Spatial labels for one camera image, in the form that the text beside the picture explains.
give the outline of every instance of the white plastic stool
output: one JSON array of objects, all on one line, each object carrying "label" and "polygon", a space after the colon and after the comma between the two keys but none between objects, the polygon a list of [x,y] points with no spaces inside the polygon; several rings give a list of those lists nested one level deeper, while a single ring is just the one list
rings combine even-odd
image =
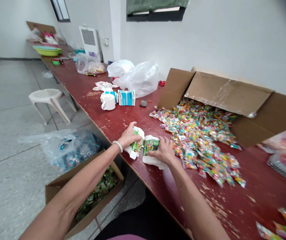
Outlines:
[{"label": "white plastic stool", "polygon": [[[56,111],[61,115],[61,117],[64,119],[64,121],[69,124],[70,120],[66,116],[65,112],[63,111],[62,107],[59,104],[59,100],[62,97],[66,97],[66,95],[58,90],[58,89],[44,89],[44,90],[38,90],[33,93],[31,93],[29,96],[30,101],[34,104],[36,110],[38,111],[39,115],[44,120],[45,124],[47,124],[45,118],[41,114],[39,107],[37,106],[37,103],[48,103],[52,105]],[[67,102],[69,103],[70,107],[74,110],[74,112],[77,112],[74,108],[73,104],[66,98]]]}]

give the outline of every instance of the floor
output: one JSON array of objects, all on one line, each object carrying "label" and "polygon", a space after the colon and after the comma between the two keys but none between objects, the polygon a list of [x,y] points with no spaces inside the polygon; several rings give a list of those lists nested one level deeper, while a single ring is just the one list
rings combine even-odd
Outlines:
[{"label": "floor", "polygon": [[[39,105],[45,125],[28,95],[39,89],[65,91],[54,79],[42,76],[41,61],[0,61],[0,239],[18,239],[45,206],[44,185],[60,175],[47,161],[40,145],[17,139],[61,129],[88,129],[109,145],[107,139],[81,109],[77,113],[62,102],[70,118],[67,125],[51,107]],[[89,226],[71,239],[94,239],[121,212],[140,205],[145,186],[121,157],[115,162],[125,176],[124,187]]]}]

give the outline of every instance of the red table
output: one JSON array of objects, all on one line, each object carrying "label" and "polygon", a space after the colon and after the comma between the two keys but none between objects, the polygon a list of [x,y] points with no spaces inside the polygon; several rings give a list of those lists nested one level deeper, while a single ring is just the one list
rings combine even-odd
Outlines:
[{"label": "red table", "polygon": [[[68,46],[60,46],[63,55],[72,50]],[[101,91],[93,91],[95,82],[110,79],[106,74],[88,77],[77,73],[75,62],[64,60],[64,65],[53,65],[52,57],[41,57],[46,66],[61,82],[75,101],[93,120],[104,136],[112,142],[118,139],[131,121],[136,121],[145,135],[170,137],[160,128],[161,122],[149,117],[158,103],[162,87],[144,97],[154,103],[146,108],[139,107],[140,99],[135,106],[117,105],[113,111],[101,109]],[[238,159],[241,174],[247,181],[245,189],[224,184],[224,188],[210,177],[202,178],[195,170],[186,170],[210,205],[231,239],[261,239],[256,228],[256,221],[275,232],[273,221],[286,225],[280,207],[286,208],[286,179],[270,168],[266,162],[269,154],[258,147],[239,151],[219,143],[223,152],[230,152]],[[121,154],[126,163],[148,187],[157,200],[173,216],[180,226],[190,235],[191,231],[171,172],[160,171],[157,167],[142,162],[142,154],[133,160],[128,153]]]}]

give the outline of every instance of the wall baseboard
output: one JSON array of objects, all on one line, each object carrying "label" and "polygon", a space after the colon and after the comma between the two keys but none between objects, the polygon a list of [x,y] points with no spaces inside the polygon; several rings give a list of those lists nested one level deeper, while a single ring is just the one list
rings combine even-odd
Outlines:
[{"label": "wall baseboard", "polygon": [[10,61],[41,61],[40,58],[0,58],[0,60],[10,60]]}]

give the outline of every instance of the hand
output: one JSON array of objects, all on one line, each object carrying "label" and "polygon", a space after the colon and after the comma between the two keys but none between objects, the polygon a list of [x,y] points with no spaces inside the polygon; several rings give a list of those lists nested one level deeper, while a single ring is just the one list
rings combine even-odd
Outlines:
[{"label": "hand", "polygon": [[167,165],[172,164],[173,159],[175,159],[173,144],[169,139],[163,137],[160,137],[159,148],[156,151],[147,152],[147,155],[151,157],[156,157]]},{"label": "hand", "polygon": [[122,136],[118,139],[118,142],[122,145],[123,149],[131,145],[133,142],[142,139],[140,135],[134,134],[133,127],[135,124],[136,122],[131,122],[128,128],[123,132]]}]

